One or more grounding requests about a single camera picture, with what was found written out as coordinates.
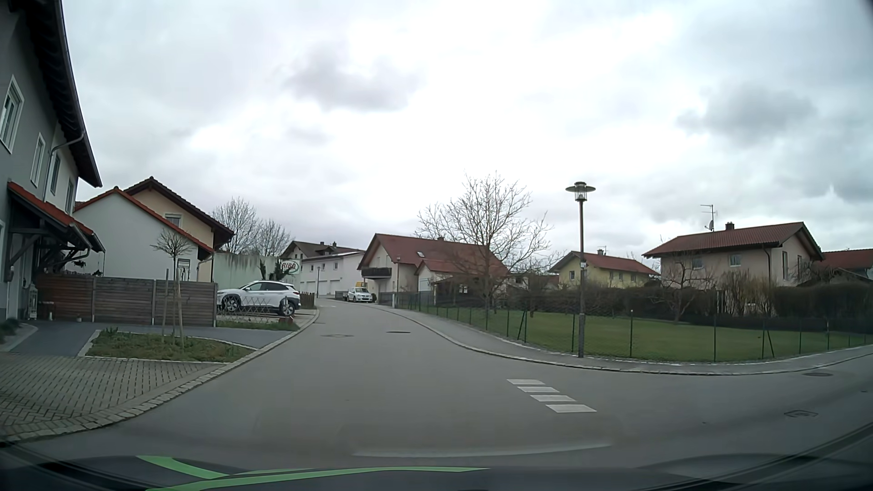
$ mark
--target tv antenna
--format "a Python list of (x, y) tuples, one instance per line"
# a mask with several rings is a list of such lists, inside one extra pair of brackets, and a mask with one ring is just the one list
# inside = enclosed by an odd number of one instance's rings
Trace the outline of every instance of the tv antenna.
[(700, 206), (704, 206), (705, 208), (709, 208), (708, 211), (701, 211), (702, 213), (710, 214), (710, 223), (704, 228), (710, 232), (715, 232), (715, 216), (718, 215), (718, 212), (715, 211), (715, 205), (713, 204), (701, 204)]

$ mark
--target car wheel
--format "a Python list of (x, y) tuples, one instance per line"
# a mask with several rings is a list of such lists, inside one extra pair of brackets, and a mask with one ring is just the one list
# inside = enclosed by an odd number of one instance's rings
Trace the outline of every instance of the car wheel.
[(239, 299), (235, 296), (224, 297), (221, 304), (227, 312), (236, 312), (239, 310)]
[(278, 305), (279, 315), (284, 317), (291, 317), (294, 315), (294, 310), (294, 302), (289, 301), (288, 299), (282, 299)]

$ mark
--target balcony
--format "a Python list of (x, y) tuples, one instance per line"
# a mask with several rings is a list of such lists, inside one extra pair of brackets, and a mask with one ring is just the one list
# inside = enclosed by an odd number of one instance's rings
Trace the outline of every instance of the balcony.
[(361, 276), (369, 280), (378, 280), (380, 278), (390, 278), (390, 267), (363, 267), (361, 268)]

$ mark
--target manhole cover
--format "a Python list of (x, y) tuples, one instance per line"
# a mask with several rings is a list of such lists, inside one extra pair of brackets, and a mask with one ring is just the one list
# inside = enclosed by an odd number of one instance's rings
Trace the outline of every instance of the manhole cover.
[(803, 411), (802, 409), (795, 409), (794, 411), (789, 411), (785, 413), (789, 418), (815, 418), (818, 416), (817, 412), (812, 411)]

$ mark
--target white car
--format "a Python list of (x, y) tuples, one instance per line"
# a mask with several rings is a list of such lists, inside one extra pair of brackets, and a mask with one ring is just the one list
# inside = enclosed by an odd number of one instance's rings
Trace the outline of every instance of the white car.
[(239, 288), (218, 290), (216, 304), (226, 312), (275, 308), (279, 315), (290, 317), (300, 308), (300, 292), (291, 283), (252, 281)]
[(353, 287), (348, 289), (346, 301), (373, 301), (373, 295), (365, 287)]

